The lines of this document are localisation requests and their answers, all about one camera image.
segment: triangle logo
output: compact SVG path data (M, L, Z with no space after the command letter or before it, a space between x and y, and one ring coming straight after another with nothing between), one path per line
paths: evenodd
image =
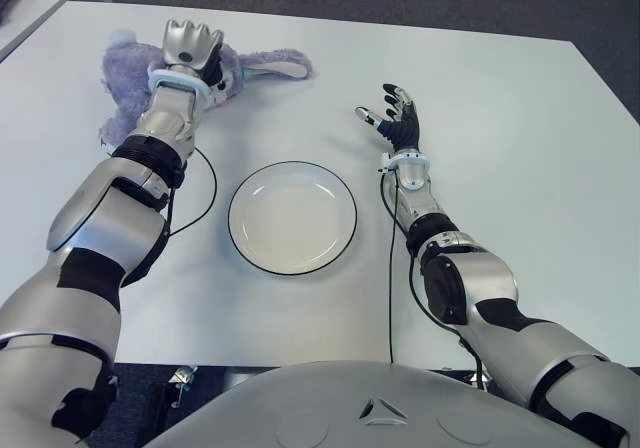
M370 398L360 413L359 420L367 426L394 426L406 425L408 418L397 407L387 400Z

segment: black cable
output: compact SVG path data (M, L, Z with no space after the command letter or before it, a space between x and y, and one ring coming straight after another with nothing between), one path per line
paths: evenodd
M402 227L402 225L398 221L398 217L396 216L398 214L398 211L396 210L396 214L394 215L394 213L391 211L391 208L389 208L389 204L387 203L387 197L384 196L384 177L385 177L384 174L380 177L380 198L382 198L382 203L384 204L384 207L386 208L387 213L389 213L389 216L395 221L395 225L398 228L400 228L400 231L406 238L407 231ZM396 177L396 201L398 201L398 178L397 177Z
M382 180L380 183L380 187L382 188L382 182L384 181L384 175L382 175ZM395 360L393 358L393 332L392 332L392 319L391 319L391 311L392 311L392 304L391 304L391 299L392 299L392 287L393 287L393 247L396 244L396 224L398 226L400 226L398 224L398 177L396 176L396 201L395 201L395 206L393 208L393 224L391 226L392 232L391 232L391 247L389 248L389 359L391 361L391 363L395 363Z
M393 253L393 246L395 243L395 227L397 226L398 228L400 228L400 231L402 231L402 234L405 236L405 238L407 237L407 232L404 230L404 228L402 227L402 225L400 225L400 222L398 221L398 177L396 175L396 193L395 193L395 205L394 205L394 211L391 211L391 209L389 208L389 204L387 203L387 199L384 196L384 177L385 175L383 174L382 177L380 178L380 196L382 197L382 203L384 204L384 207L387 210L387 213L389 213L389 216L391 216L391 218L393 219L393 235L391 238L391 253ZM391 360L393 363L393 344L392 344L392 340L391 340L391 261L392 261L392 255L391 253L389 254L389 352L391 354ZM458 337L458 342L459 344L465 348L469 354L471 356L473 356L473 358L476 361L476 386L478 389L480 390L484 390L484 382L482 381L482 360L480 359L480 357L478 356L478 354L475 352L475 350L471 347L471 345L469 345L469 343L467 342L467 340L465 340L462 335L460 335L460 333L458 333L457 330L451 328L450 326L445 325L444 323L442 323L440 320L438 320L435 316L433 316L433 314L427 309L427 307L424 306L424 304L422 303L422 301L420 300L420 298L418 297L418 293L416 291L416 287L413 284L413 269L415 266L415 257L412 256L411 260L409 262L409 288L411 289L411 295L413 295L413 299L416 302L416 304L418 305L418 308L420 308L420 311L422 311L422 313L424 313L427 318L429 318L429 320L431 320L436 326L438 326L439 328L442 328L443 330L455 335Z
M171 188L169 192L169 205L167 206L167 223L165 224L168 230L171 230L171 220L173 219L173 200L175 199L176 189Z
M482 360L478 355L475 355L476 359L476 387L479 390L484 391L484 381L482 381Z
M196 148L195 150L200 154L200 156L204 159L204 161L206 161L207 165L209 165L209 169L211 170L211 174L213 175L213 182L215 184L215 187L214 187L214 190L213 190L213 196L211 197L211 202L209 203L209 206L207 206L207 209L204 210L204 212L200 216L198 216L195 220L187 223L183 227L178 228L176 231L173 231L169 236L177 235L181 231L186 230L187 228L189 228L190 226L196 224L198 221L200 221L202 218L204 218L207 215L207 213L209 213L209 211L211 211L211 208L213 207L213 204L216 201L216 197L218 196L218 177L216 176L216 170L213 169L213 165L211 164L209 159L204 155L204 153L202 153L198 148ZM173 210L172 197L169 198L169 203L170 203L170 205L169 205L170 211L167 213L167 218L168 219L170 219L171 211Z

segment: floor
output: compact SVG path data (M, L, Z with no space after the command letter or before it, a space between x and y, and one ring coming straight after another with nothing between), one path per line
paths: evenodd
M569 40L640 120L640 0L114 0L425 26ZM176 367L117 365L121 396L91 437L95 448L136 446L150 392ZM167 426L220 393L224 368L201 367Z

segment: plush toy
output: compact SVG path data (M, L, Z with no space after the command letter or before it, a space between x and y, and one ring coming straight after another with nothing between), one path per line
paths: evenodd
M220 106L240 93L245 81L257 75L277 75L293 80L311 76L309 59L296 50L238 55L226 43L220 49L222 79L211 86L212 106ZM100 138L112 152L136 127L140 115L149 107L149 73L165 68L162 50L138 43L130 31L114 33L102 61L104 84L118 106L115 115L100 128Z

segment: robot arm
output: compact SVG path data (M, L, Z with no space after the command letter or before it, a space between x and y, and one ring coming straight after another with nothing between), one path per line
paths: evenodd
M382 171L395 171L398 189L387 180L386 191L391 199L397 193L397 218L432 314L455 327L512 402L599 446L637 446L640 378L562 326L520 313L509 267L458 230L431 194L415 104L401 88L384 89L393 121L363 107L356 114L395 149Z
M118 292L167 243L160 211L184 178L209 101L202 80L220 74L221 46L219 31L167 24L169 68L150 76L148 111L55 218L45 266L0 308L2 446L77 446L106 414L117 390Z

